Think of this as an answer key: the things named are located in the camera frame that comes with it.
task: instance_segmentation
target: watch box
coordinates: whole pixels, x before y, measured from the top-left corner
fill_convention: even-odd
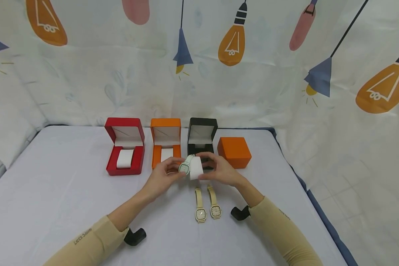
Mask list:
[[[217,145],[217,151],[235,169],[247,167],[252,158],[243,137],[221,137]]]
[[[181,157],[180,118],[152,118],[151,132],[154,141],[152,169],[168,157]]]
[[[105,129],[114,143],[106,166],[108,174],[140,174],[144,157],[144,133],[140,119],[110,117],[106,120]]]
[[[188,155],[197,154],[203,151],[214,153],[213,139],[217,131],[217,120],[214,118],[192,117],[189,121],[188,131]]]

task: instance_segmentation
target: wristwatch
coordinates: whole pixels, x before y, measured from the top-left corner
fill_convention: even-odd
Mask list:
[[[219,205],[217,205],[216,193],[214,192],[214,188],[211,185],[207,186],[208,192],[210,193],[210,215],[213,219],[219,219],[222,215],[222,209]]]
[[[195,155],[189,155],[188,157],[186,157],[186,160],[179,166],[179,172],[185,172],[187,176],[190,170],[189,164],[194,157]]]
[[[195,194],[197,195],[197,211],[195,212],[195,219],[197,219],[198,223],[205,222],[205,219],[207,218],[207,212],[205,211],[205,208],[202,207],[201,190],[196,188]]]

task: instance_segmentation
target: beige sleeve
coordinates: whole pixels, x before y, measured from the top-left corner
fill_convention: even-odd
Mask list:
[[[265,197],[257,206],[250,208],[250,214],[289,266],[323,265],[300,229],[268,198]]]
[[[99,265],[124,241],[129,228],[119,232],[104,216],[84,233],[74,238],[44,266],[93,266]]]

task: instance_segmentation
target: closed orange box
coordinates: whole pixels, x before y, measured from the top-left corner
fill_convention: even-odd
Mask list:
[[[152,118],[151,132],[154,141],[152,153],[152,169],[161,162],[161,150],[173,149],[174,157],[181,157],[180,131],[182,123],[180,118]]]
[[[217,145],[217,151],[235,169],[247,167],[252,158],[252,154],[243,137],[221,137]]]

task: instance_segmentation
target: black watch box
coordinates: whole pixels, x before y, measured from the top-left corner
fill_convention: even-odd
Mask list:
[[[217,131],[217,120],[214,118],[192,117],[189,121],[188,155],[203,151],[214,153],[213,139]]]

